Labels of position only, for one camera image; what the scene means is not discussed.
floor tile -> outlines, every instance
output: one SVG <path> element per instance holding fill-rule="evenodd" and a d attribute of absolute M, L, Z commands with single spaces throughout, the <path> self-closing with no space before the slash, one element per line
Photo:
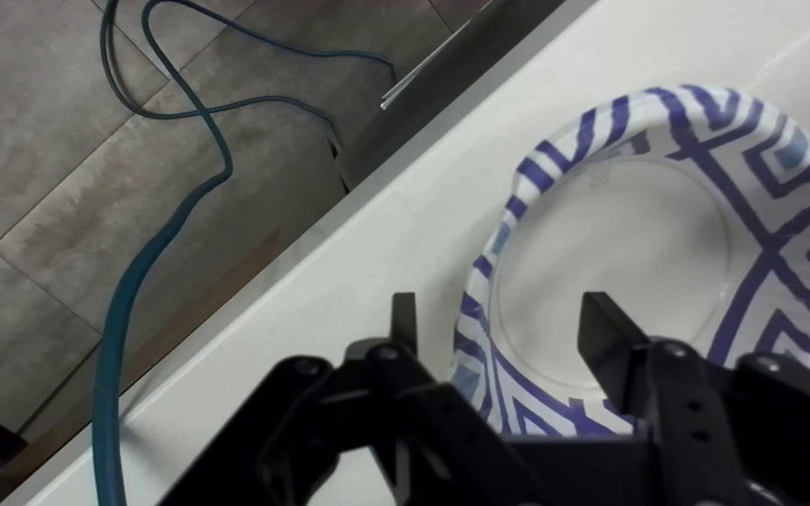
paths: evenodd
<path fill-rule="evenodd" d="M 205 323 L 212 313 L 218 313 L 260 270 L 264 270 L 281 253 L 281 242 L 291 239 L 274 235 L 260 247 L 247 250 L 235 270 L 218 275 L 212 288 L 197 294 L 187 289 L 190 296 L 194 296 L 194 305 L 164 315 L 162 320 L 166 320 L 166 326 L 153 333 L 143 347 L 135 344 L 135 354 L 124 364 L 124 385 L 135 385 L 143 375 L 149 375 L 176 347 L 180 347 L 200 323 Z M 93 375 L 97 351 L 73 371 L 70 384 L 65 384 L 65 389 L 48 402 L 48 407 L 35 420 L 35 424 L 27 427 L 27 438 L 45 436 L 48 441 L 55 441 L 51 427 L 59 427 L 58 433 L 65 433 L 70 438 L 73 433 L 62 423 L 65 417 L 79 417 L 82 423 L 73 424 L 79 430 L 84 420 L 90 420 Z"/>
<path fill-rule="evenodd" d="M 0 0 L 0 237 L 79 166 L 127 111 L 103 80 L 90 3 Z M 139 97 L 164 76 L 119 39 Z"/>
<path fill-rule="evenodd" d="M 0 260 L 0 424 L 18 430 L 93 344 L 82 317 Z"/>
<path fill-rule="evenodd" d="M 260 3 L 245 22 L 274 27 L 274 35 L 304 46 L 388 52 L 404 69 L 420 63 L 444 38 L 425 3 L 423 8 Z M 280 56 L 236 35 L 224 35 L 187 69 L 187 76 L 205 91 L 208 102 L 294 91 L 330 108 L 346 139 L 377 111 L 388 80 L 363 63 L 311 66 Z M 187 100 L 166 88 L 149 108 L 180 111 Z M 177 246 L 157 263 L 135 313 L 139 344 L 169 326 L 177 309 L 197 305 L 197 294 L 262 242 L 291 246 L 343 197 L 328 133 L 314 118 L 291 108 L 256 108 L 226 114 L 219 123 L 236 154 L 236 177 L 204 204 Z M 218 168 L 218 149 L 200 121 L 132 118 L 0 242 L 0 253 L 103 326 L 110 294 L 132 253 L 180 197 Z"/>
<path fill-rule="evenodd" d="M 427 0 L 450 31 L 477 17 L 491 0 Z"/>
<path fill-rule="evenodd" d="M 141 27 L 148 3 L 149 0 L 121 0 L 117 21 L 119 28 L 149 56 L 149 63 L 162 69 Z M 252 3 L 253 0 L 200 0 L 200 7 L 228 21 L 239 17 Z M 164 3 L 153 11 L 153 35 L 157 38 L 162 49 L 173 56 L 177 69 L 190 66 L 205 46 L 215 43 L 219 31 L 224 31 L 219 22 L 177 3 Z"/>

white table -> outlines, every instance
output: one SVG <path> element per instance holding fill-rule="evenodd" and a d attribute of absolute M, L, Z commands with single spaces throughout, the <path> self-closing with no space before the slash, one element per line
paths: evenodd
<path fill-rule="evenodd" d="M 156 503 L 287 354 L 336 364 L 387 334 L 392 294 L 420 296 L 423 350 L 444 371 L 470 260 L 532 145 L 612 97 L 675 83 L 731 86 L 810 129 L 810 3 L 600 0 L 546 21 L 363 190 L 127 395 L 129 503 Z M 11 503 L 93 503 L 82 433 Z M 367 457 L 316 503 L 392 503 Z"/>

black mechanical part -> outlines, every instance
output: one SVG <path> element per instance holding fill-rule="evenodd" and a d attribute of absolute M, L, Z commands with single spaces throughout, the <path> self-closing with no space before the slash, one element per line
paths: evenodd
<path fill-rule="evenodd" d="M 584 301 L 581 351 L 633 436 L 505 441 L 420 365 L 397 296 L 392 337 L 353 344 L 342 369 L 277 365 L 164 503 L 302 506 L 370 447 L 404 506 L 810 506 L 807 369 L 752 354 L 723 371 L 605 294 Z"/>

paper plate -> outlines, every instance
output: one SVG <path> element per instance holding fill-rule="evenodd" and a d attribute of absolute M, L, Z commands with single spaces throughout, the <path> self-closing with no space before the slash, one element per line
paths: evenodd
<path fill-rule="evenodd" d="M 454 385 L 496 430 L 630 430 L 578 351 L 588 289 L 714 364 L 810 365 L 810 135 L 738 91 L 659 88 L 537 145 L 457 333 Z"/>

blue cable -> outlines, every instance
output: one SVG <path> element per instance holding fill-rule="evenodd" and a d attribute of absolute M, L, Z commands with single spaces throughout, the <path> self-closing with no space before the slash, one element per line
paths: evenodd
<path fill-rule="evenodd" d="M 149 0 L 143 8 L 143 35 L 148 43 L 153 46 L 156 56 L 162 60 L 162 66 L 169 71 L 169 76 L 177 83 L 177 88 L 183 91 L 183 97 L 193 102 L 194 111 L 190 114 L 153 114 L 143 111 L 132 93 L 127 91 L 119 66 L 117 66 L 117 43 L 114 43 L 114 31 L 117 31 L 117 8 L 119 0 L 110 0 L 104 7 L 104 17 L 103 17 L 103 63 L 104 63 L 104 73 L 107 83 L 114 86 L 117 97 L 139 116 L 143 118 L 157 118 L 157 121 L 177 121 L 177 118 L 204 118 L 208 135 L 215 139 L 219 157 L 224 157 L 224 168 L 218 175 L 212 175 L 208 180 L 204 180 L 193 194 L 187 194 L 180 201 L 180 205 L 176 209 L 176 215 L 164 222 L 164 228 L 143 246 L 143 250 L 135 253 L 135 260 L 129 263 L 129 268 L 124 270 L 114 301 L 107 308 L 107 317 L 104 317 L 104 333 L 103 333 L 103 347 L 100 347 L 100 369 L 97 369 L 97 389 L 93 389 L 93 471 L 97 471 L 97 496 L 103 506 L 124 506 L 127 496 L 124 496 L 124 471 L 121 471 L 121 410 L 119 410 L 119 400 L 121 400 L 121 371 L 124 371 L 124 347 L 127 347 L 127 329 L 129 329 L 129 317 L 132 317 L 132 308 L 135 298 L 153 270 L 153 264 L 162 260 L 162 253 L 176 242 L 176 237 L 183 232 L 187 219 L 193 216 L 193 211 L 226 180 L 235 177 L 235 154 L 231 147 L 224 135 L 224 129 L 218 128 L 215 116 L 218 114 L 228 114 L 228 111 L 239 111 L 239 108 L 252 108 L 252 105 L 267 105 L 267 102 L 280 102 L 280 105 L 291 105 L 298 108 L 311 116 L 316 116 L 322 123 L 330 128 L 330 133 L 336 135 L 336 121 L 330 114 L 291 100 L 291 97 L 256 97 L 256 100 L 245 100 L 245 102 L 231 102 L 231 105 L 219 105 L 219 108 L 205 108 L 204 100 L 193 91 L 193 86 L 180 76 L 180 71 L 173 66 L 173 60 L 164 53 L 164 49 L 157 46 L 156 35 L 153 35 L 153 11 L 157 3 L 177 3 L 187 8 L 194 8 L 212 21 L 226 22 L 228 28 L 247 35 L 256 43 L 274 46 L 280 52 L 287 53 L 298 53 L 298 56 L 311 56 L 311 60 L 367 60 L 375 66 L 382 66 L 392 71 L 394 76 L 394 66 L 382 56 L 367 53 L 367 52 L 304 52 L 271 38 L 262 38 L 252 28 L 236 27 L 235 21 L 226 21 L 197 3 L 190 0 Z"/>

